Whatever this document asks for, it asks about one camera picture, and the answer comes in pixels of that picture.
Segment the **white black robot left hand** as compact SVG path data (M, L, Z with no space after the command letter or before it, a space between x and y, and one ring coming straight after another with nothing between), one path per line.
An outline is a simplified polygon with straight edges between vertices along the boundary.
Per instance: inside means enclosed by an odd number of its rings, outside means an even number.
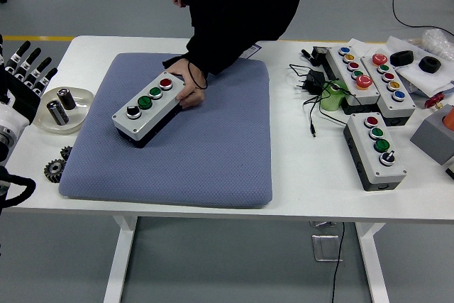
M57 74L55 67L45 70L52 62L51 57L31 68L41 49L36 48L25 57L30 46L27 40L11 57L1 58L1 132L10 136L19 136L33 123L44 90Z

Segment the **person's left hand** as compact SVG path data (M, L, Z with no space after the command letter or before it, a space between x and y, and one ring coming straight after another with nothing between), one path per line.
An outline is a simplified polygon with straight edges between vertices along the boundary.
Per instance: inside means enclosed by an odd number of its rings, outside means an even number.
M197 66L183 57L174 57L162 64L167 72L180 75L184 80L184 89L177 95L183 109L198 106L204 101L207 83L204 73Z

